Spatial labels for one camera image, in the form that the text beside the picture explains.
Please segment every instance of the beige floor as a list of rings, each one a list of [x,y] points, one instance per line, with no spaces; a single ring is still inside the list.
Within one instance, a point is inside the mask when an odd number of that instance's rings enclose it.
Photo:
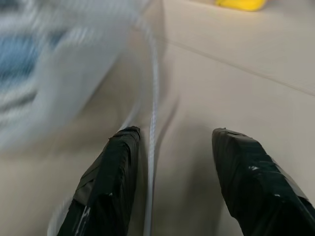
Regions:
[[[315,204],[315,3],[273,0],[261,12],[245,13],[205,2],[155,0],[146,12],[162,61],[154,236],[242,235],[214,169],[217,127],[258,139]],[[149,68],[137,31],[130,48]],[[72,124],[1,156],[0,235],[45,235],[54,207],[73,193],[126,116],[137,76],[122,56]],[[145,136],[147,96],[135,122]]]

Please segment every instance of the yellow object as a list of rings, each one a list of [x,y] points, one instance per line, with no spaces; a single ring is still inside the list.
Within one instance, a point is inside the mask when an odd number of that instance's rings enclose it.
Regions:
[[[236,8],[243,11],[257,11],[261,9],[267,0],[216,0],[216,5]]]

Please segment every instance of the floor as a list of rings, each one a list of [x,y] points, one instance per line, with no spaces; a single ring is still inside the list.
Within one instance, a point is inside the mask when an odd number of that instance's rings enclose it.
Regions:
[[[256,13],[217,8],[211,0],[154,0],[147,9],[162,74],[153,236],[242,235],[224,205],[212,159],[218,127],[259,140],[315,204],[314,11],[311,0],[271,0]],[[129,48],[150,76],[136,29]],[[73,193],[123,122],[138,76],[122,55],[73,123],[1,156],[0,235],[45,235],[55,206]],[[145,137],[150,80],[146,86],[148,99],[135,122]]]

